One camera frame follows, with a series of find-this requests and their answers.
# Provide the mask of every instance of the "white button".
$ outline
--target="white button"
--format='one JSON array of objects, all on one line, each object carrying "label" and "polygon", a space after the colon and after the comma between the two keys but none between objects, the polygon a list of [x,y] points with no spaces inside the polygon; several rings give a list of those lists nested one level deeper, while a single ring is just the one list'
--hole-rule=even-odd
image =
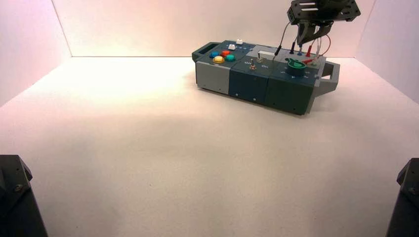
[{"label": "white button", "polygon": [[234,44],[230,44],[228,46],[228,49],[230,49],[230,50],[236,50],[236,46]]}]

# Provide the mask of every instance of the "gray plastic handle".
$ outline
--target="gray plastic handle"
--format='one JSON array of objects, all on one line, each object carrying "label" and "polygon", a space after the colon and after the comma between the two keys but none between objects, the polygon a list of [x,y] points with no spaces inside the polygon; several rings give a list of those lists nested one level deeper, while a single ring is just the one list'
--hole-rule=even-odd
[{"label": "gray plastic handle", "polygon": [[330,79],[319,79],[320,84],[315,89],[315,96],[324,95],[336,90],[337,84],[339,83],[339,72],[339,64],[326,62],[322,77],[330,76]]}]

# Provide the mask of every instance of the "yellow button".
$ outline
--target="yellow button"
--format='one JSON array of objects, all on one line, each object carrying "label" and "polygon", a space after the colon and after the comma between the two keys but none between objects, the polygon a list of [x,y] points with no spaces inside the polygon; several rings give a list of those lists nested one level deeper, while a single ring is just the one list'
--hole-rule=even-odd
[{"label": "yellow button", "polygon": [[224,58],[221,56],[216,56],[212,59],[213,62],[215,63],[223,63],[224,62]]}]

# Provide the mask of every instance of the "white floor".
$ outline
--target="white floor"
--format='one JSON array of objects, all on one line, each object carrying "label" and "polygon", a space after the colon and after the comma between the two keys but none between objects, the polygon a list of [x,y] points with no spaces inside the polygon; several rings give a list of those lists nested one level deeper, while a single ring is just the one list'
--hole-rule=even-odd
[{"label": "white floor", "polygon": [[382,237],[419,105],[355,59],[293,116],[198,89],[190,58],[73,58],[0,108],[51,237]]}]

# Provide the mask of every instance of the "black metal bracket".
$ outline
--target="black metal bracket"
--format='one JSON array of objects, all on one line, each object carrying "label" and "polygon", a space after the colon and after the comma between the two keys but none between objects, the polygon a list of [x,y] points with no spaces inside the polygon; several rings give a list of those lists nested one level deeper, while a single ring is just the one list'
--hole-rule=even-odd
[{"label": "black metal bracket", "polygon": [[0,237],[47,237],[31,179],[19,156],[0,155]]},{"label": "black metal bracket", "polygon": [[353,21],[360,15],[355,0],[294,0],[288,10],[291,24],[298,25],[298,45],[327,35],[334,21]]},{"label": "black metal bracket", "polygon": [[419,236],[419,158],[412,158],[397,176],[400,192],[387,237]]}]

